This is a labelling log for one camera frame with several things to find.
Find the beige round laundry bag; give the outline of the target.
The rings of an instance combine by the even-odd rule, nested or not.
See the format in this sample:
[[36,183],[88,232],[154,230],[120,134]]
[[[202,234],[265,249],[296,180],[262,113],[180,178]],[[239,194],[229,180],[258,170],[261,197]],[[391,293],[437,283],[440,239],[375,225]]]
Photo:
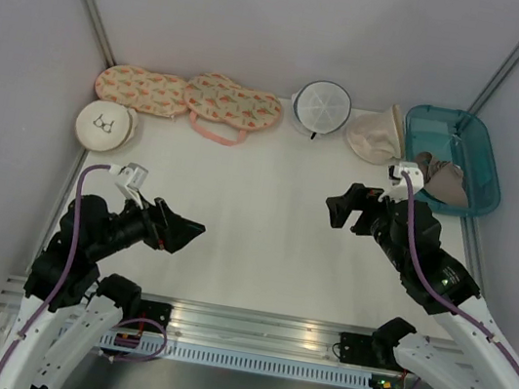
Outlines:
[[405,132],[398,104],[354,118],[345,133],[350,148],[368,163],[383,165],[404,158]]

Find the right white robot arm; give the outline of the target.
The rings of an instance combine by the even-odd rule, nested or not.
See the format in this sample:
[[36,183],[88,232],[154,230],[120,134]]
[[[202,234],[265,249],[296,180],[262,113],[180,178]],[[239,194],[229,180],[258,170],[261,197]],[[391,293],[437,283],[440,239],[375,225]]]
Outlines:
[[519,389],[519,357],[500,331],[476,281],[441,246],[441,223],[422,201],[394,202],[378,188],[356,183],[326,200],[332,227],[340,229],[353,212],[356,236],[375,239],[399,274],[407,295],[457,344],[473,373],[456,370],[434,352],[414,327],[393,319],[374,333],[372,360],[397,364],[433,389]]

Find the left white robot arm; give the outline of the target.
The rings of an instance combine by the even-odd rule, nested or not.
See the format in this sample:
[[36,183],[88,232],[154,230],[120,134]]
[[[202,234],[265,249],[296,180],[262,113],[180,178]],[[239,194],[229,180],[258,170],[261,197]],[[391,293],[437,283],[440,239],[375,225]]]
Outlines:
[[160,198],[127,200],[116,214],[102,197],[78,194],[23,285],[0,351],[0,389],[60,389],[102,335],[138,320],[141,287],[122,275],[103,278],[101,260],[135,244],[176,253],[204,231]]

